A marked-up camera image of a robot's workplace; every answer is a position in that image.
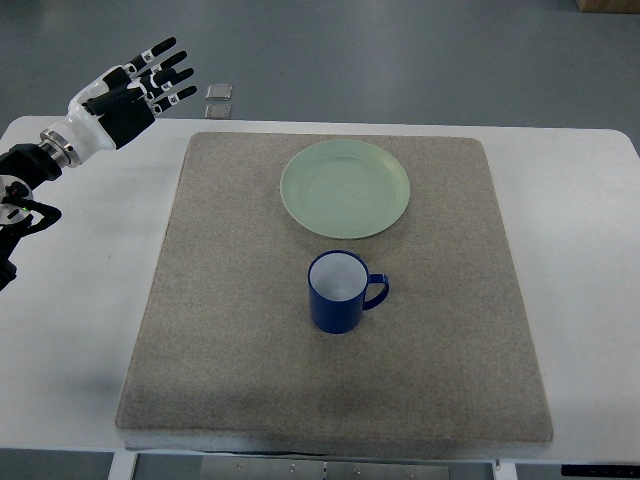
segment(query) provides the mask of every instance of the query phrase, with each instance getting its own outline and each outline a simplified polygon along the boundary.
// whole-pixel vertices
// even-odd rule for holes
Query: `mug handle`
[[[383,283],[384,288],[371,300],[366,300],[364,302],[362,307],[363,310],[371,310],[372,308],[377,307],[385,298],[387,298],[387,295],[389,295],[389,278],[384,273],[373,273],[369,275],[369,284],[372,283]]]

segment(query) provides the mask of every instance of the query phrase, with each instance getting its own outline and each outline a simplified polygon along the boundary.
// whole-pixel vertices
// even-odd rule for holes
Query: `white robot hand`
[[[136,138],[156,115],[196,92],[191,86],[172,93],[175,85],[193,75],[193,69],[177,73],[173,68],[186,52],[150,66],[175,44],[176,39],[169,38],[100,75],[71,100],[64,119],[40,134],[38,146],[60,168],[76,167],[99,150],[119,149]]]

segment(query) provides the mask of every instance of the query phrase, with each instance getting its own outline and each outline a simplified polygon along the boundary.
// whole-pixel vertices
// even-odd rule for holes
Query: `blue mug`
[[[309,266],[311,318],[327,333],[346,333],[360,322],[363,310],[380,305],[389,294],[389,279],[381,273],[370,274],[356,254],[330,250],[319,255]],[[382,291],[366,300],[367,287],[384,285]]]

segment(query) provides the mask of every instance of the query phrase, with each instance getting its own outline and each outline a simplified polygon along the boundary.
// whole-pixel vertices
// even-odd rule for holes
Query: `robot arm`
[[[33,190],[100,150],[122,148],[157,115],[196,92],[190,86],[175,93],[175,86],[193,75],[190,68],[179,73],[173,68],[186,52],[151,65],[175,44],[175,38],[169,38],[129,63],[110,68],[71,100],[67,116],[45,129],[39,144],[16,145],[0,155],[0,290],[16,276],[9,256],[20,239],[61,216],[56,208],[35,202]],[[42,215],[35,225],[31,211]]]

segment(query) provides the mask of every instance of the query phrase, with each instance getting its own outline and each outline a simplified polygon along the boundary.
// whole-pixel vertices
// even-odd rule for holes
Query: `plate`
[[[409,203],[409,177],[380,147],[328,140],[291,159],[282,203],[303,227],[331,238],[363,238],[393,225]]]

